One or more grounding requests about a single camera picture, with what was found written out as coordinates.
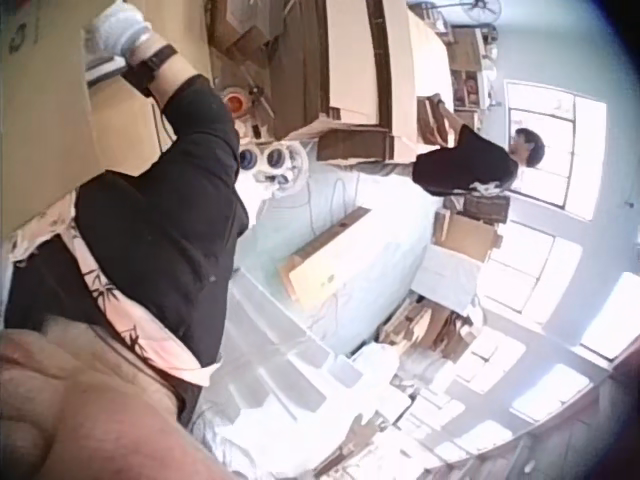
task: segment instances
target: hand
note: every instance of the hand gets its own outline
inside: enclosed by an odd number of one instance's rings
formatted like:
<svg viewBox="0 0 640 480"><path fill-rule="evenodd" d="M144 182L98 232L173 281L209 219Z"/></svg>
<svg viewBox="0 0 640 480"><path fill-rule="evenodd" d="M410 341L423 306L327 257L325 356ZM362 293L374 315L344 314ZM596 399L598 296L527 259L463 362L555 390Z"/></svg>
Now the hand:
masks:
<svg viewBox="0 0 640 480"><path fill-rule="evenodd" d="M140 39L151 33L151 24L136 7L119 1L93 21L92 33L101 51L128 58Z"/></svg>

